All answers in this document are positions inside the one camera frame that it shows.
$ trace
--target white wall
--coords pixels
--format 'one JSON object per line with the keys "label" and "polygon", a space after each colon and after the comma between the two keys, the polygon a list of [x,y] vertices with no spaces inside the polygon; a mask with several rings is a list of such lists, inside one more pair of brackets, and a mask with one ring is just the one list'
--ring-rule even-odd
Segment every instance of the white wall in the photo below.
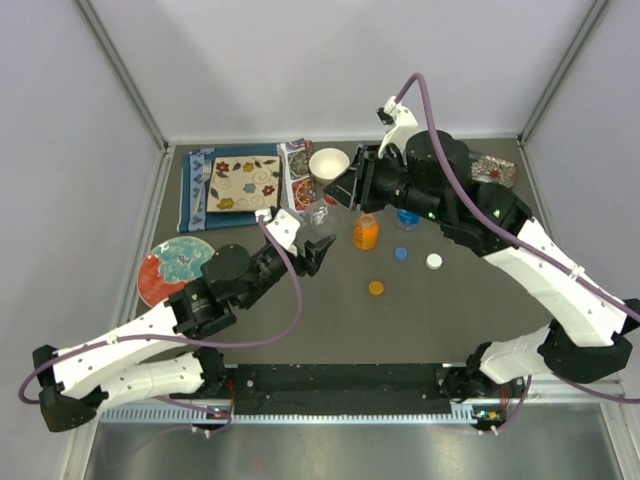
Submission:
{"label": "white wall", "polygon": [[[640,298],[638,25],[637,0],[611,2],[530,145],[558,242],[621,298]],[[640,332],[630,339],[621,376],[640,397]]]}
{"label": "white wall", "polygon": [[1,3],[0,477],[50,479],[67,435],[18,386],[111,324],[159,156],[73,2]]}
{"label": "white wall", "polygon": [[224,141],[379,138],[416,70],[441,128],[520,133],[591,0],[92,3],[164,135]]}

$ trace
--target plate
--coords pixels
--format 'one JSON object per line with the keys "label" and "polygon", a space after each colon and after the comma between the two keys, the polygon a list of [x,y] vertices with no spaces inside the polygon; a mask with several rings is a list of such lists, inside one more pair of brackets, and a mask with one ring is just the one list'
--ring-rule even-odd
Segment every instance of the plate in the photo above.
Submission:
{"label": "plate", "polygon": [[154,247],[138,270],[138,294],[150,307],[202,276],[200,267],[215,250],[196,237],[176,237]]}

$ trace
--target table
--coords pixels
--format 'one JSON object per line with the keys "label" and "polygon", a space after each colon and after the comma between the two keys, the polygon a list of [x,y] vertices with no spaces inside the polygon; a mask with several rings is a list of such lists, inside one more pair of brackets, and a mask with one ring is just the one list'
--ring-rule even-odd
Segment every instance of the table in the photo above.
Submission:
{"label": "table", "polygon": [[[470,140],[470,148],[516,163],[514,190],[537,212],[535,198],[514,139]],[[335,147],[353,157],[358,142],[316,143]],[[193,148],[175,150],[153,244],[175,237],[180,195],[180,159]],[[317,232],[335,233],[337,240],[314,278],[303,278],[305,312],[301,325],[277,344],[225,351],[227,363],[404,363],[462,362],[485,341],[501,341],[530,333],[551,319],[550,314],[506,274],[445,239],[438,226],[421,221],[410,232],[396,224],[395,210],[376,214],[378,245],[360,251],[352,242],[359,212],[337,206]],[[194,234],[214,248],[239,243],[250,253],[264,238],[255,227]],[[396,247],[409,257],[394,257]],[[439,270],[425,265],[426,256],[443,258]],[[385,284],[380,297],[367,286]],[[271,336],[293,319],[295,295],[284,277],[250,310],[235,310],[238,322],[216,335],[219,341],[248,341]],[[138,314],[148,307],[140,303]]]}

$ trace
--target fork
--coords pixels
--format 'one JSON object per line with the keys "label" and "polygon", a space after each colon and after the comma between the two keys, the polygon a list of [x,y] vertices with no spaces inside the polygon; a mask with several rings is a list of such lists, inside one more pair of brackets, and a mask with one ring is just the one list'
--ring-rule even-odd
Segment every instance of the fork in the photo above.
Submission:
{"label": "fork", "polygon": [[207,182],[211,180],[211,173],[213,173],[213,163],[204,162],[204,165],[202,165],[202,187],[200,187],[200,190],[198,190],[198,195],[196,196],[196,202],[193,206],[191,217],[195,217],[196,213],[198,213],[198,207],[200,206],[200,197],[202,196],[202,191],[204,190]]}

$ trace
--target white bottle cap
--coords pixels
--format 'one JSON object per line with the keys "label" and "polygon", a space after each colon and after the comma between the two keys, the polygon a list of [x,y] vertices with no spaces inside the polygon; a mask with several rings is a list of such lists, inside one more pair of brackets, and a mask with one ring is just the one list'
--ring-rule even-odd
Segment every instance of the white bottle cap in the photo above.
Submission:
{"label": "white bottle cap", "polygon": [[432,253],[427,257],[427,267],[431,270],[437,270],[442,266],[442,257],[437,253]]}

